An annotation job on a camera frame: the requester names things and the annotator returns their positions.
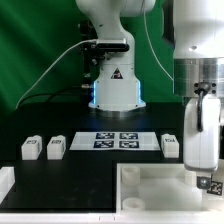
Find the printed label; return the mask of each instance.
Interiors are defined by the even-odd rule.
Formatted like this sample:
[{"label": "printed label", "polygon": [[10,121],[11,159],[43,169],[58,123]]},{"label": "printed label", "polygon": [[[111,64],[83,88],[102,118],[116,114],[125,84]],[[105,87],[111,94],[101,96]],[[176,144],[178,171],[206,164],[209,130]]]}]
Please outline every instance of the printed label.
[{"label": "printed label", "polygon": [[96,141],[94,143],[94,149],[106,149],[106,148],[113,148],[114,141]]},{"label": "printed label", "polygon": [[223,183],[212,181],[211,188],[207,190],[208,194],[222,196]]},{"label": "printed label", "polygon": [[32,145],[34,145],[36,143],[37,143],[37,140],[29,140],[29,141],[27,141],[26,144],[32,144]]},{"label": "printed label", "polygon": [[138,139],[138,133],[120,133],[120,139]]},{"label": "printed label", "polygon": [[97,133],[96,139],[114,139],[114,133]]},{"label": "printed label", "polygon": [[112,75],[111,79],[123,79],[120,70],[117,68]]},{"label": "printed label", "polygon": [[138,141],[120,141],[119,147],[123,149],[139,149]]},{"label": "printed label", "polygon": [[166,142],[176,142],[175,139],[171,139],[171,138],[165,139],[165,141]]},{"label": "printed label", "polygon": [[53,140],[51,143],[52,144],[61,144],[61,140]]}]

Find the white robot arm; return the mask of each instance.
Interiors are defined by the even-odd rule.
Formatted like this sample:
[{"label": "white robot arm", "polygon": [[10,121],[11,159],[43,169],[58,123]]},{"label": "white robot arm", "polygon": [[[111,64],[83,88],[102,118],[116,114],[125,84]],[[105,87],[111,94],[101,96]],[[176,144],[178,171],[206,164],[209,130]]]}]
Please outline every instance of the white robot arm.
[{"label": "white robot arm", "polygon": [[184,122],[184,164],[210,187],[220,148],[224,97],[224,1],[174,0],[174,93],[191,98]]},{"label": "white robot arm", "polygon": [[155,0],[76,0],[76,3],[96,29],[95,47],[106,52],[89,107],[103,116],[132,115],[144,108],[145,103],[141,100],[140,82],[134,74],[135,41],[122,27],[120,16],[141,15],[144,7],[150,11]]}]

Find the white box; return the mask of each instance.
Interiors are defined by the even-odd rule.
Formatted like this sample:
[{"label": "white box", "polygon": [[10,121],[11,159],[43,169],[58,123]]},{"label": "white box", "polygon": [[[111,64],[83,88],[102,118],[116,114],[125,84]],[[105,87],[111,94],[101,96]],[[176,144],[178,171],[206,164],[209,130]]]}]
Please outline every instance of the white box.
[{"label": "white box", "polygon": [[38,135],[29,137],[22,145],[23,160],[37,160],[42,151],[42,138]]},{"label": "white box", "polygon": [[179,158],[179,143],[175,135],[162,135],[161,148],[165,158]]},{"label": "white box", "polygon": [[60,135],[52,137],[47,145],[47,158],[48,160],[61,160],[66,150],[65,137]]}]

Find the black tabletop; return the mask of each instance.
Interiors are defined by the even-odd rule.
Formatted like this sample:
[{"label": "black tabletop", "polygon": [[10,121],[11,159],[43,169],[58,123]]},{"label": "black tabletop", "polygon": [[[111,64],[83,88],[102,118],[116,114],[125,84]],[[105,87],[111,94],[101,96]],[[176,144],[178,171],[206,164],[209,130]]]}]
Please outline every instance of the black tabletop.
[{"label": "black tabletop", "polygon": [[[16,184],[0,212],[115,212],[117,163],[181,163],[184,107],[151,103],[145,113],[127,119],[90,114],[78,103],[34,103],[16,110],[0,125],[0,167],[15,167]],[[179,159],[164,159],[159,151],[69,151],[77,131],[153,131],[180,143]],[[40,135],[43,150],[37,161],[22,161],[27,137]],[[48,161],[46,145],[64,135],[67,150],[61,161]]]}]

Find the white block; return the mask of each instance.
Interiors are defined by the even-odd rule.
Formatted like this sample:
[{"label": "white block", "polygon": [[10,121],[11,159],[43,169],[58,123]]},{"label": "white block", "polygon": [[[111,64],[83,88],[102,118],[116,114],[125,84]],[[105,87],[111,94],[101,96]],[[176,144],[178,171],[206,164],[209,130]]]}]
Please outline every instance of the white block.
[{"label": "white block", "polygon": [[42,138],[38,135],[29,137],[22,145],[23,160],[37,160],[42,151]]},{"label": "white block", "polygon": [[161,148],[165,158],[179,158],[179,143],[175,135],[162,135]]},{"label": "white block", "polygon": [[0,204],[9,193],[15,183],[15,174],[13,167],[3,167],[0,170]]},{"label": "white block", "polygon": [[66,150],[65,137],[60,135],[52,137],[47,146],[47,158],[48,160],[61,160]]}]

